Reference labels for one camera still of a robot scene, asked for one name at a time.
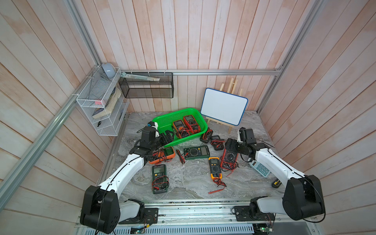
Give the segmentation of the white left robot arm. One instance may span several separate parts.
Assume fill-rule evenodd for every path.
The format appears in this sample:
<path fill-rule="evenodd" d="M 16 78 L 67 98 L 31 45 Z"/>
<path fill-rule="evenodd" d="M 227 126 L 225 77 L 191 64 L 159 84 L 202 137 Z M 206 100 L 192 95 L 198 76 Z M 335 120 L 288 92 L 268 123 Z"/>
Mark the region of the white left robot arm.
<path fill-rule="evenodd" d="M 174 157 L 172 149 L 162 149 L 163 141 L 156 122 L 140 130 L 142 136 L 130 150 L 126 160 L 98 186 L 89 186 L 84 194 L 80 224 L 96 232 L 110 234 L 119 223 L 147 223 L 145 204 L 136 199 L 123 203 L 119 198 L 134 175 L 147 163 L 159 164 Z"/>

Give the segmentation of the orange black multimeter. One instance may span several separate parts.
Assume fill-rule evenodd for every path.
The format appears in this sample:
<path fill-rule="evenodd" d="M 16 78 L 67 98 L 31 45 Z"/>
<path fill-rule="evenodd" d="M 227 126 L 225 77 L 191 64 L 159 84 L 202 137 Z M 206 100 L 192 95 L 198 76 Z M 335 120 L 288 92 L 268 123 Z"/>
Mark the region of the orange black multimeter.
<path fill-rule="evenodd" d="M 188 128 L 185 126 L 182 120 L 177 120 L 173 122 L 173 128 L 175 129 L 176 136 L 179 139 L 183 139 L 191 135 Z"/>

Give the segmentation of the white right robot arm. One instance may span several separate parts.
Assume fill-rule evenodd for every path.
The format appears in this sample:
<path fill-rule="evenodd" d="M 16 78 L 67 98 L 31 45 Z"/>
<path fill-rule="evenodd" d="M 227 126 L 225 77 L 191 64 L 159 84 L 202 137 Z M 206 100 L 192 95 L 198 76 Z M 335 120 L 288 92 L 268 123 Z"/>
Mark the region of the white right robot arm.
<path fill-rule="evenodd" d="M 283 197 L 260 196 L 251 199 L 248 206 L 235 206 L 237 221 L 271 221 L 277 214 L 295 221 L 326 215 L 320 180 L 289 165 L 271 145 L 257 141 L 251 128 L 240 128 L 237 139 L 226 141 L 221 162 L 235 163 L 238 156 L 247 157 L 247 163 L 264 166 L 285 186 L 285 192 Z"/>

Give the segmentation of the green plastic basket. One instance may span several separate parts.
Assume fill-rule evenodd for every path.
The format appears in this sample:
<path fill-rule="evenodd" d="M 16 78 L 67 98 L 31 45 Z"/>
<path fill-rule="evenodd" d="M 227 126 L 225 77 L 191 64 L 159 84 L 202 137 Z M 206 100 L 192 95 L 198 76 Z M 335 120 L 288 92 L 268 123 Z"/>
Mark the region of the green plastic basket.
<path fill-rule="evenodd" d="M 188 136 L 188 126 L 184 123 L 185 116 L 192 116 L 200 127 L 200 132 L 190 134 Z M 176 146 L 178 144 L 200 138 L 204 134 L 208 125 L 195 108 L 186 108 L 183 110 L 175 111 L 165 115 L 158 116 L 152 120 L 158 124 L 158 131 L 160 134 L 164 133 L 168 136 L 166 131 L 174 132 L 174 139 L 172 142 L 164 145 L 164 147 Z"/>

